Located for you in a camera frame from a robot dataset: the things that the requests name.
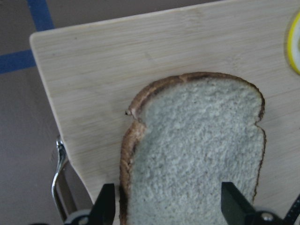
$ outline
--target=brown crust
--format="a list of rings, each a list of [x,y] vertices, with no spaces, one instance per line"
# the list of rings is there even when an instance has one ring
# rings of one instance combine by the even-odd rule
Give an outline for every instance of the brown crust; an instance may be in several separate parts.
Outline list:
[[[162,92],[163,90],[169,87],[172,87],[180,83],[187,83],[195,80],[200,80],[203,78],[234,79],[246,83],[247,85],[253,87],[255,90],[257,90],[257,92],[260,94],[262,99],[262,106],[258,114],[259,117],[258,121],[262,119],[264,113],[264,105],[265,105],[265,101],[262,93],[252,83],[249,83],[243,80],[242,78],[233,75],[222,74],[222,73],[210,73],[210,72],[195,72],[195,73],[183,74],[179,76],[170,76],[158,81],[154,81],[148,86],[146,86],[145,88],[143,88],[133,99],[128,110],[126,111],[127,115],[133,116],[134,121],[131,127],[125,133],[123,137],[122,147],[121,147],[121,160],[120,160],[120,224],[121,225],[127,225],[127,203],[129,198],[129,189],[130,189],[130,172],[131,172],[131,165],[133,159],[132,156],[134,155],[135,152],[135,146],[142,139],[143,133],[146,129],[146,126],[142,123],[139,117],[141,111],[143,110],[143,107],[151,98],[153,98],[158,93]],[[263,129],[262,131],[264,135],[264,148],[262,150],[262,159],[261,159],[260,166],[263,163],[264,149],[266,144],[265,131]],[[256,187],[258,185],[260,168],[258,170]]]

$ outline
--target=bread slice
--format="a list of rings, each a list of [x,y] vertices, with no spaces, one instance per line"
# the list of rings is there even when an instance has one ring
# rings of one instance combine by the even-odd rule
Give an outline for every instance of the bread slice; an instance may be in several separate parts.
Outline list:
[[[121,148],[121,224],[225,225],[222,181],[254,199],[263,112],[261,92],[227,74],[171,76],[141,90]]]

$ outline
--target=wooden cutting board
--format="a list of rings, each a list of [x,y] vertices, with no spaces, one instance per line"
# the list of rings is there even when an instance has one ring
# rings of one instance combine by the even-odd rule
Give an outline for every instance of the wooden cutting board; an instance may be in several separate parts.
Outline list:
[[[300,76],[285,39],[300,0],[225,0],[35,33],[30,43],[73,167],[92,200],[119,184],[124,115],[148,83],[210,71],[254,83],[267,146],[255,204],[284,216],[300,190]]]

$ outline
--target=blue tape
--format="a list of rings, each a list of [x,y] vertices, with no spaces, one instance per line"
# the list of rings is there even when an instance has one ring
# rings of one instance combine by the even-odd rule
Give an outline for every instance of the blue tape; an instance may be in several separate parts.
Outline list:
[[[32,51],[25,50],[0,56],[0,74],[34,67],[36,65]]]
[[[27,0],[27,4],[37,31],[54,29],[45,0]]]

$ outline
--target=yellow object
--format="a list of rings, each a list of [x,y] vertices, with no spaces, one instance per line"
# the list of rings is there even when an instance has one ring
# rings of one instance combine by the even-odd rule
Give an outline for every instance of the yellow object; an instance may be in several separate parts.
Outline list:
[[[296,15],[288,34],[287,56],[292,68],[300,74],[300,12]]]

